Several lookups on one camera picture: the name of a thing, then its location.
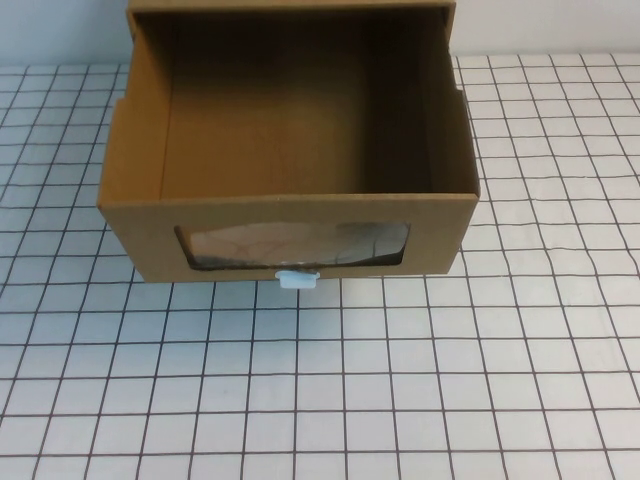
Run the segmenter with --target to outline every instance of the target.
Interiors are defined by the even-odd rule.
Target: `brown cardboard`
[[[479,193],[452,13],[433,0],[132,0],[98,203],[145,280],[445,273]],[[287,245],[303,230],[318,251],[352,248],[330,232],[354,224],[408,225],[401,263],[296,263],[326,255]],[[194,268],[189,239],[212,231],[244,232],[243,248],[280,231],[280,250]]]

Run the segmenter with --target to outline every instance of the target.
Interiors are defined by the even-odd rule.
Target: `black grid line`
[[[582,234],[580,234],[580,235],[581,235],[581,238],[582,238],[582,242],[583,242],[583,244],[585,244],[585,242],[584,242],[584,238],[582,237]],[[549,263],[550,263],[550,265],[551,265],[551,269],[552,269],[552,272],[553,272],[553,268],[554,268],[554,267],[553,267],[553,264],[552,264],[552,262],[551,262],[551,258],[549,257],[549,258],[548,258],[548,260],[549,260]],[[571,335],[571,326],[570,326],[570,324],[569,324],[569,320],[568,320],[568,318],[567,318],[567,316],[566,316],[566,313],[565,313],[565,309],[564,309],[564,307],[565,307],[565,306],[564,306],[564,303],[563,303],[563,300],[562,300],[562,294],[561,294],[561,292],[560,292],[560,288],[559,288],[559,286],[558,286],[558,282],[557,282],[557,279],[556,279],[556,277],[555,277],[555,276],[553,277],[553,283],[554,283],[554,286],[555,286],[555,289],[556,289],[556,294],[557,294],[558,299],[559,299],[559,302],[560,302],[560,306],[561,306],[561,308],[562,308],[564,321],[565,321],[565,323],[566,323],[567,329],[569,330],[569,338],[570,338],[570,340],[571,340],[571,345],[572,345],[572,347],[573,347],[573,353],[574,353],[574,355],[575,355],[575,358],[576,358],[576,360],[577,360],[577,362],[578,362],[578,366],[579,366],[579,368],[580,368],[580,373],[581,373],[581,375],[582,375],[582,380],[583,380],[583,383],[584,383],[584,388],[585,388],[585,390],[586,390],[586,392],[587,392],[587,396],[588,396],[588,398],[589,398],[590,406],[591,406],[591,408],[593,409],[593,408],[594,408],[594,407],[593,407],[593,400],[592,400],[592,398],[591,398],[591,394],[590,394],[590,392],[589,392],[589,386],[588,386],[588,384],[587,384],[587,380],[586,380],[586,377],[585,377],[585,373],[584,373],[584,370],[583,370],[583,367],[582,367],[582,362],[581,362],[581,359],[580,359],[580,355],[579,355],[578,350],[577,350],[577,348],[576,348],[575,339],[573,338],[573,335]],[[513,295],[514,295],[514,298],[515,298],[515,299],[516,299],[516,301],[517,301],[517,294],[516,294],[515,286],[513,285],[513,281],[511,282],[511,287],[512,287],[512,289],[513,289]],[[598,421],[598,416],[595,414],[595,411],[594,411],[594,413],[593,413],[593,419],[595,420],[596,428],[598,429],[598,435],[600,436],[600,441],[602,442],[602,445],[604,446],[604,445],[605,445],[605,442],[604,442],[604,437],[603,437],[603,435],[602,435],[602,428],[601,428],[601,426],[600,426],[600,422]],[[548,425],[548,420],[546,420],[546,415],[545,415],[545,422],[546,422],[546,424],[547,424],[547,431],[548,431],[548,433],[549,433],[549,440],[550,440],[550,441],[552,441],[552,435],[551,435],[551,432],[550,432],[550,430],[549,430],[549,425]],[[611,472],[611,475],[612,475],[612,477],[615,477],[615,474],[614,474],[614,471],[613,471],[613,466],[612,466],[612,464],[611,464],[611,460],[610,460],[610,458],[609,458],[609,454],[608,454],[608,452],[605,452],[605,455],[606,455],[606,457],[607,457],[607,463],[608,463],[608,465],[609,465],[609,470],[610,470],[610,472]],[[556,467],[557,467],[558,475],[559,475],[560,477],[562,477],[562,474],[561,474],[561,471],[560,471],[560,467],[559,467],[559,465],[558,465],[558,463],[557,463],[557,458],[556,458]]]

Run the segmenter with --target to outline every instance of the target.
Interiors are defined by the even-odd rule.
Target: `white plastic tab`
[[[316,288],[316,280],[320,278],[320,274],[281,270],[276,272],[276,278],[280,280],[281,288],[288,290],[311,290]]]

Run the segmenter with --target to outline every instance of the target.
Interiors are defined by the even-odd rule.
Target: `cardboard edge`
[[[149,6],[149,4],[147,4],[147,6],[136,6],[138,2],[136,0],[129,0],[129,3],[127,5],[127,9],[126,9],[126,16],[127,16],[127,23],[129,25],[129,32],[131,34],[131,38],[135,40],[135,36],[136,36],[136,30],[137,30],[137,24],[136,24],[136,20],[135,20],[135,14],[136,13],[153,13],[153,12],[158,12],[158,11],[162,11],[162,10],[167,10],[168,8],[166,6],[156,6],[156,7],[151,7]],[[269,6],[270,10],[292,10],[292,9],[301,9],[301,10],[313,10],[313,9],[330,9],[330,8],[393,8],[393,7],[397,7],[397,6],[404,6],[404,7],[410,7],[410,6],[422,6],[422,7],[426,7],[426,8],[438,8],[438,7],[447,7],[447,12],[445,14],[445,17],[443,18],[444,24],[445,24],[445,32],[446,32],[446,37],[447,37],[447,43],[451,40],[451,33],[453,31],[453,21],[455,18],[455,13],[456,13],[456,8],[457,8],[457,0],[440,0],[440,1],[432,1],[432,2],[428,2],[428,3],[419,3],[419,2],[402,2],[402,1],[396,1],[396,2],[388,2],[388,3],[371,3],[371,4],[355,4],[355,5],[348,5],[345,3],[341,3],[341,2],[335,2],[335,3],[313,3],[313,2],[309,2],[308,4],[297,4],[297,5],[287,5],[287,4],[283,4],[281,2],[274,2],[274,5]],[[200,6],[200,7],[193,7],[193,6],[188,6],[188,5],[178,5],[178,6],[174,6],[171,7],[170,10],[171,11],[180,11],[180,10],[196,10],[196,9],[216,9],[216,10],[220,10],[220,11],[240,11],[240,10],[249,10],[249,9],[257,9],[257,8],[266,8],[266,7],[258,7],[258,6],[252,6],[252,5],[242,5],[242,4],[236,4],[236,5],[232,5],[229,4],[226,7],[215,7],[212,5],[209,6]]]
[[[98,197],[98,208],[102,209],[128,209],[146,208],[157,206],[209,206],[209,205],[242,205],[259,203],[293,204],[302,202],[384,202],[384,201],[478,201],[476,192],[464,193],[402,193],[402,194],[344,194],[344,195],[257,195],[250,197],[221,197],[221,198],[168,198],[154,201],[104,201]]]

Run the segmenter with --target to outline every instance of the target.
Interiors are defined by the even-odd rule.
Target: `cardboard drawer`
[[[133,0],[98,205],[146,281],[446,273],[478,201],[451,2]]]

